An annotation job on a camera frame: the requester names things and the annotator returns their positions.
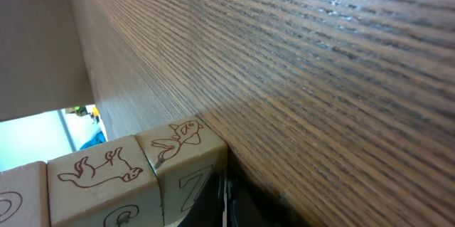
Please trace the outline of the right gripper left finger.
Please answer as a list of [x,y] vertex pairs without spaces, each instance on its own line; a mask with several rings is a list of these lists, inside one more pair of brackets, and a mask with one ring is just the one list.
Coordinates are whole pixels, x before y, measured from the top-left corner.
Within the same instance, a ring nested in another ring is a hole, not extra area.
[[211,174],[188,215],[178,227],[222,227],[224,193],[222,174]]

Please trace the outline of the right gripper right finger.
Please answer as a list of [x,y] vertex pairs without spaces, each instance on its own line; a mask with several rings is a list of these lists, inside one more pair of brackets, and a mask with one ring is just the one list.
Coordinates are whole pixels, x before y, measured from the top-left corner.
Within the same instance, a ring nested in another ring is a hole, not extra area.
[[227,226],[309,227],[307,220],[241,176],[227,175]]

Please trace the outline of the green V letter block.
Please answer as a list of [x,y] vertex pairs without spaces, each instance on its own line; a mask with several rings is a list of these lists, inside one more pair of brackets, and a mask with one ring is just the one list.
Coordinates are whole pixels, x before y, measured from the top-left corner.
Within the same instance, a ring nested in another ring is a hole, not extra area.
[[159,181],[166,226],[189,213],[212,173],[226,169],[227,144],[196,116],[134,136]]

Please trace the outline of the green N letter block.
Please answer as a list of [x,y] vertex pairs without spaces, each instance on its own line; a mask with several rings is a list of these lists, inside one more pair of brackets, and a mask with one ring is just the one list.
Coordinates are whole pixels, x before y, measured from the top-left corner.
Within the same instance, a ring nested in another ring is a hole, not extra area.
[[162,226],[155,173],[132,135],[47,163],[54,227]]

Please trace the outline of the white block green bottom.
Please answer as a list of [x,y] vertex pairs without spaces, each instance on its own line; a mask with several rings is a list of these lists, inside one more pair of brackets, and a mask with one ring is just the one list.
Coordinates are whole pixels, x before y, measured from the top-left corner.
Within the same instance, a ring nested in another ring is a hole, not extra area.
[[46,163],[1,173],[1,227],[49,227]]

